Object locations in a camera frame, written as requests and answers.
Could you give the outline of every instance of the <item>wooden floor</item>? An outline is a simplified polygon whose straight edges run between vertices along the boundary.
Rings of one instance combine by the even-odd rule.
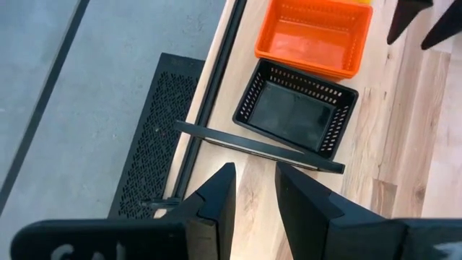
[[[194,122],[234,0],[228,0],[188,114]],[[256,65],[254,43],[267,0],[248,0],[209,128],[277,144],[231,118]],[[386,44],[396,0],[375,0],[359,74],[340,82],[359,92],[335,161],[344,175],[309,173],[385,217],[462,217],[462,36],[431,50],[420,43],[450,1],[423,11],[392,46]],[[189,136],[170,170],[169,196]],[[291,259],[274,188],[275,163],[203,143],[190,194],[224,163],[237,168],[232,259]]]

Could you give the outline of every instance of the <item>gray carpet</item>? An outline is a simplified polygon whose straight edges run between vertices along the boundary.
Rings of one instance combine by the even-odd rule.
[[[0,183],[77,3],[3,2]],[[224,2],[90,0],[0,216],[0,259],[28,223],[107,216],[160,54],[205,59]]]

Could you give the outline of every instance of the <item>plastic basket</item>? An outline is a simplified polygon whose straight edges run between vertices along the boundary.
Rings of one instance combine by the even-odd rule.
[[[323,77],[352,78],[359,70],[372,7],[353,1],[271,0],[256,56]]]
[[[233,121],[302,152],[333,159],[358,92],[261,59]]]

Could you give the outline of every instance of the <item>black metal grate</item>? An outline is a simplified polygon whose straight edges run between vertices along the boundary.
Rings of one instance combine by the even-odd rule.
[[[186,119],[203,66],[192,58],[160,56],[109,217],[152,218],[152,209],[141,203],[162,198],[180,137],[173,125]]]

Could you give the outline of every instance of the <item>black metal bar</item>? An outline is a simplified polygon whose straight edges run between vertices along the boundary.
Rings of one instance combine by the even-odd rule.
[[[27,151],[29,150],[32,140],[34,139],[35,132],[37,131],[40,120],[42,120],[45,108],[50,100],[51,93],[55,87],[56,81],[59,78],[61,69],[66,60],[69,49],[71,48],[72,41],[75,38],[77,30],[79,29],[80,22],[84,16],[85,10],[87,9],[90,0],[80,0],[74,11],[74,15],[69,23],[67,32],[64,36],[61,47],[59,48],[58,55],[56,55],[53,66],[48,74],[48,77],[43,86],[40,97],[38,98],[37,104],[35,105],[32,116],[30,117],[29,124],[27,125],[24,136],[22,137],[21,143],[18,146],[16,154],[14,155],[12,164],[9,167],[8,173],[6,174],[5,181],[1,186],[0,190],[0,216],[5,208],[6,201],[8,200],[9,194],[13,189],[14,182],[21,171],[22,164],[26,157]]]
[[[140,201],[140,207],[149,207],[151,209],[173,209],[181,203],[181,199],[169,198],[169,199],[150,199],[146,201]]]
[[[247,0],[236,0],[234,3],[230,15],[230,21],[227,24],[225,34],[219,48],[219,53],[217,54],[217,59],[215,60],[214,67],[204,93],[204,98],[202,99],[202,103],[199,108],[196,125],[206,126],[209,122],[246,4]],[[186,147],[186,153],[181,163],[180,172],[175,182],[172,197],[184,198],[200,147],[200,139],[193,137],[189,139],[188,146]]]

